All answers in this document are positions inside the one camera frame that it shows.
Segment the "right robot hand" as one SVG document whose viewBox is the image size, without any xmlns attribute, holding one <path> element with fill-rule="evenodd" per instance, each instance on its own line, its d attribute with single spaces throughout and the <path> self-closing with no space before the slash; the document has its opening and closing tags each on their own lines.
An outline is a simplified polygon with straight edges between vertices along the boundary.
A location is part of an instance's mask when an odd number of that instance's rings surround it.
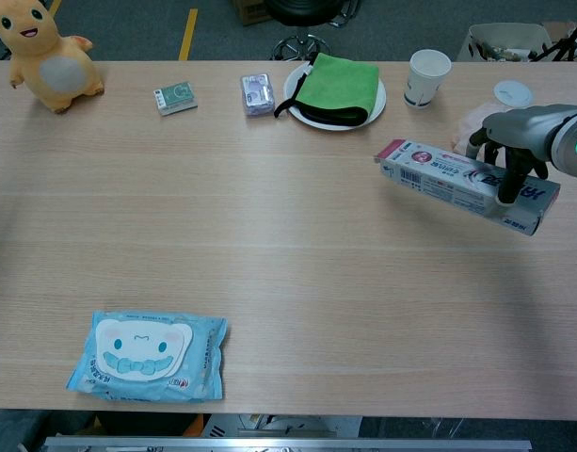
<svg viewBox="0 0 577 452">
<path fill-rule="evenodd" d="M 485 161 L 492 165 L 498 151 L 505 150 L 499 204 L 515 202 L 530 172 L 541 180 L 548 178 L 549 148 L 555 132 L 565 122 L 565 109 L 564 105 L 547 105 L 493 113 L 471 134 L 466 148 L 466 156 L 471 159 L 484 152 Z"/>
</svg>

